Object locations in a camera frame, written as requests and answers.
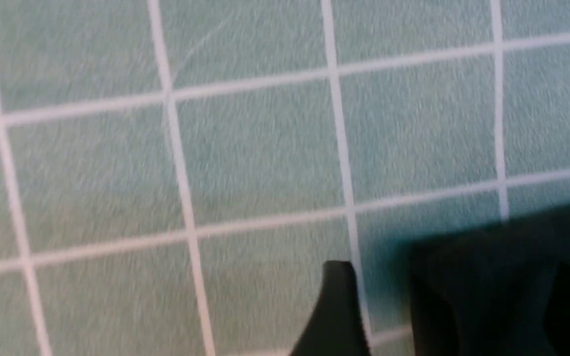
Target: black plastic piece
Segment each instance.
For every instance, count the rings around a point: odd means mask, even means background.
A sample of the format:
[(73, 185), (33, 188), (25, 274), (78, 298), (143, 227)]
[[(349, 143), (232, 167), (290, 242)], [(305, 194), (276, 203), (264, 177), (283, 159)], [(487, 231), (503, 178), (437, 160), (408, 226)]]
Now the black plastic piece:
[(371, 356), (350, 262), (324, 263), (321, 293), (291, 356)]

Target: black object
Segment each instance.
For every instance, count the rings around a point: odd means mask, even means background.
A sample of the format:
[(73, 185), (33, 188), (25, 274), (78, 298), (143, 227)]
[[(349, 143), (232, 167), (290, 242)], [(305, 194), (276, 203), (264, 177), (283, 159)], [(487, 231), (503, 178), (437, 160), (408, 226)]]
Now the black object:
[(350, 262), (324, 263), (320, 296), (291, 356), (371, 356)]
[(570, 207), (417, 243), (417, 356), (570, 356)]

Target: floor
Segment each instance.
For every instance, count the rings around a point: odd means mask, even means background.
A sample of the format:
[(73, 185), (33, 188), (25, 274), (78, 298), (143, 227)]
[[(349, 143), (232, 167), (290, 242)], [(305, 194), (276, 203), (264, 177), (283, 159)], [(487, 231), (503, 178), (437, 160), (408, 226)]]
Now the floor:
[(0, 0), (0, 355), (286, 355), (327, 259), (570, 202), (570, 1)]

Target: tile floor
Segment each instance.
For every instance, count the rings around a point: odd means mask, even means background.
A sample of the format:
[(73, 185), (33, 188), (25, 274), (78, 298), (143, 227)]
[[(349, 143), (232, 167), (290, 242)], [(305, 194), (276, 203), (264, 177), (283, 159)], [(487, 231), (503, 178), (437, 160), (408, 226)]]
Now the tile floor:
[(286, 355), (327, 259), (413, 355), (407, 243), (569, 202), (570, 2), (0, 0), (0, 355)]

